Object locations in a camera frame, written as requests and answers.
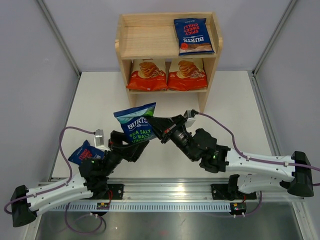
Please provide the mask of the blue Burts sea salt bag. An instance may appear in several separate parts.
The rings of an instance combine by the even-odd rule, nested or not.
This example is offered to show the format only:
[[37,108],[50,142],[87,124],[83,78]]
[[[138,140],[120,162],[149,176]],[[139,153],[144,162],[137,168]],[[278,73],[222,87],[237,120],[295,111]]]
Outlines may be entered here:
[[146,119],[154,115],[155,108],[156,103],[153,102],[113,113],[130,143],[149,141],[156,137]]

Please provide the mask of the blue Burts chilli bag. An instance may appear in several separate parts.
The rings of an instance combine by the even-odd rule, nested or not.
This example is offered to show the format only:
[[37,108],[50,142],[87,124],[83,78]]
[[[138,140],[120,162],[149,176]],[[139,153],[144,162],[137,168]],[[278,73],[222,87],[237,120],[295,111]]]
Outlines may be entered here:
[[179,18],[173,20],[178,39],[178,55],[213,54],[205,18]]
[[78,147],[67,160],[80,166],[82,161],[86,158],[101,159],[103,156],[104,152],[102,150],[92,146],[88,140],[85,140],[83,144]]

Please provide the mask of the cassava chips bag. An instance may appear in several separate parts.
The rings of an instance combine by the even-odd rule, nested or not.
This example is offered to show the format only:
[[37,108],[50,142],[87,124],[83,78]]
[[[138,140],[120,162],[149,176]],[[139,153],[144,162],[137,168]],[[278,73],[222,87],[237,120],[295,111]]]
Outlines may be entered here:
[[202,58],[175,58],[171,61],[167,86],[174,91],[191,91],[208,86]]
[[154,92],[166,91],[167,74],[164,59],[135,59],[126,86],[129,90]]

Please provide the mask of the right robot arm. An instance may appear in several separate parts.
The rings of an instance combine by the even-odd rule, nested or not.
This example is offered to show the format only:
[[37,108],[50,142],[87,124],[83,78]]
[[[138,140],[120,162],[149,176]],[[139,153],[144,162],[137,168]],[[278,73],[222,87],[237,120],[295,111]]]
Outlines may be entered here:
[[259,191],[285,189],[290,195],[314,196],[312,166],[307,155],[295,151],[292,155],[268,156],[246,153],[237,146],[219,145],[217,139],[202,128],[195,134],[187,131],[187,116],[148,116],[156,137],[165,144],[172,141],[192,162],[210,173],[227,173],[227,193],[232,198]]

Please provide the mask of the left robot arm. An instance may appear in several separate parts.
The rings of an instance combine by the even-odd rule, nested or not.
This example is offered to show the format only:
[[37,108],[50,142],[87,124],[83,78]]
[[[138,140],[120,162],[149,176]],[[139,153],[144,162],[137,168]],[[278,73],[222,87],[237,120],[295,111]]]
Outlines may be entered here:
[[45,186],[16,187],[10,202],[4,207],[12,217],[13,227],[28,225],[38,216],[63,204],[83,199],[103,200],[111,196],[107,184],[109,176],[123,160],[136,162],[148,144],[148,140],[129,143],[124,133],[112,131],[103,157],[84,158],[78,173]]

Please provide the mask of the wooden two-tier shelf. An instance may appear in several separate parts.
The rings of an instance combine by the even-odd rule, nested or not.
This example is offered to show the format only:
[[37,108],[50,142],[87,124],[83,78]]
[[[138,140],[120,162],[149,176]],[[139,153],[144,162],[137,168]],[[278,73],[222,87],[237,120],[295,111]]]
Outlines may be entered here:
[[178,39],[174,27],[175,19],[205,18],[206,28],[214,53],[195,54],[203,60],[208,86],[196,89],[198,108],[206,108],[214,76],[223,50],[223,34],[215,12],[156,12],[128,13],[118,18],[115,52],[125,85],[129,83],[133,61],[136,59],[179,58]]

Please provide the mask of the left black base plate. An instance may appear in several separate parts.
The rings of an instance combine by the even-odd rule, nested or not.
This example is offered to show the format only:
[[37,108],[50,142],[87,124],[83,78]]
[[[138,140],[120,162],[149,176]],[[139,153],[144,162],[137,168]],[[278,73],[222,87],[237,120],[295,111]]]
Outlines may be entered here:
[[124,184],[121,183],[108,183],[106,192],[103,192],[102,195],[98,198],[99,200],[122,200],[124,195]]

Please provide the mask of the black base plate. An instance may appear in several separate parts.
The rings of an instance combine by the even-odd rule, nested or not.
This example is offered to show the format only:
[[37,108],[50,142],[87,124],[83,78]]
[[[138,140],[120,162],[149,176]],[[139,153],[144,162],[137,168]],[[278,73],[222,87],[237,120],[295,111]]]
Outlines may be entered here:
[[121,183],[108,183],[106,192],[103,192],[102,195],[98,198],[99,200],[122,200],[124,195],[124,184]]
[[237,189],[229,189],[227,183],[214,183],[210,185],[211,195],[213,200],[256,200],[257,194],[252,193],[242,193]]

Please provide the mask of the aluminium mounting rail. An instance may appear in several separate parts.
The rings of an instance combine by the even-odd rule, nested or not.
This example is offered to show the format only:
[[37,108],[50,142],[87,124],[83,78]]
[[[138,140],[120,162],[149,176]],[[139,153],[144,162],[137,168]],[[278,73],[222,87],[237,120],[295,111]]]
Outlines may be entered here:
[[[107,184],[124,184],[122,200],[98,199],[107,191]],[[213,200],[211,184],[228,184],[227,179],[189,179],[185,181],[150,180],[139,181],[137,179],[121,182],[112,180],[101,188],[88,189],[84,179],[77,176],[71,182],[66,180],[54,182],[49,185],[33,188],[28,191],[28,202],[35,208],[42,205],[63,205],[76,201],[98,202],[212,202],[230,200]]]

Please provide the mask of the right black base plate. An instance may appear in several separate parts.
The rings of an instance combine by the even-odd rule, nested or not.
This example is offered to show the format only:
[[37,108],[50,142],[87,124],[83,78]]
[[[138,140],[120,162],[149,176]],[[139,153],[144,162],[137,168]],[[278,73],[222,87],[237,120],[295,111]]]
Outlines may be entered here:
[[227,183],[214,183],[210,185],[211,195],[213,200],[256,200],[257,194],[252,193],[242,193],[237,189],[229,189]]

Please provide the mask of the right aluminium frame post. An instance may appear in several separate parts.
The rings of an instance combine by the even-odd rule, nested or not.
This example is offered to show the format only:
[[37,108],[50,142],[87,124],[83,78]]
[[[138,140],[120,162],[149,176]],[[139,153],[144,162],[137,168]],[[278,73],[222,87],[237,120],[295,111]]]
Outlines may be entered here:
[[255,65],[254,69],[251,72],[254,77],[256,77],[258,72],[260,71],[262,65],[264,64],[270,51],[272,50],[273,45],[276,43],[279,35],[281,34],[282,30],[284,29],[287,21],[289,20],[291,14],[293,13],[298,2],[299,2],[299,0],[290,0],[288,5],[286,6],[283,14],[281,15],[280,20],[278,21],[274,31],[272,32],[271,37],[269,38],[261,56],[259,57],[257,64]]

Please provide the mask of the aluminium frame post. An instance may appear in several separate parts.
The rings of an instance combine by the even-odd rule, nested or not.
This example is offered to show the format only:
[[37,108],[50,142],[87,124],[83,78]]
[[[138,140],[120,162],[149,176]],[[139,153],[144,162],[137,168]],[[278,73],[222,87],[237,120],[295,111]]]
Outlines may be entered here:
[[59,30],[58,25],[49,10],[49,7],[47,6],[47,4],[44,0],[35,0],[35,3],[37,4],[40,11],[42,12],[46,22],[49,25],[49,28],[51,29],[57,43],[59,44],[64,56],[66,57],[70,66],[72,67],[74,73],[76,74],[77,78],[80,79],[82,71],[78,67],[78,64],[76,63],[68,45],[66,44],[66,42],[61,34],[61,31]]
[[299,2],[299,0],[290,0],[288,5],[286,6],[283,14],[281,15],[280,20],[278,21],[274,31],[272,32],[271,37],[269,38],[261,56],[259,57],[257,64],[255,65],[254,69],[251,72],[254,77],[256,77],[258,72],[260,71],[262,65],[264,64],[270,51],[272,50],[273,45],[276,43],[279,35],[281,34],[282,30],[284,29],[287,21],[289,20],[291,14],[293,13],[298,2]]

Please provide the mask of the left aluminium frame post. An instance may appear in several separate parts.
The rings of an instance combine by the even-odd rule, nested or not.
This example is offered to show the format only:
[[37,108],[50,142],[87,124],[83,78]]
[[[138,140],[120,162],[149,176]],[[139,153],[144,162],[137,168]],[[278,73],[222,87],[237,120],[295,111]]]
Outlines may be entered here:
[[82,71],[78,67],[78,64],[76,63],[68,45],[66,44],[66,42],[61,34],[61,31],[59,30],[58,25],[49,10],[49,7],[47,6],[47,4],[44,0],[35,0],[35,3],[37,4],[40,11],[42,12],[46,22],[49,25],[49,28],[51,29],[57,43],[59,44],[64,56],[66,57],[70,66],[72,67],[74,73],[76,74],[77,78],[80,79]]

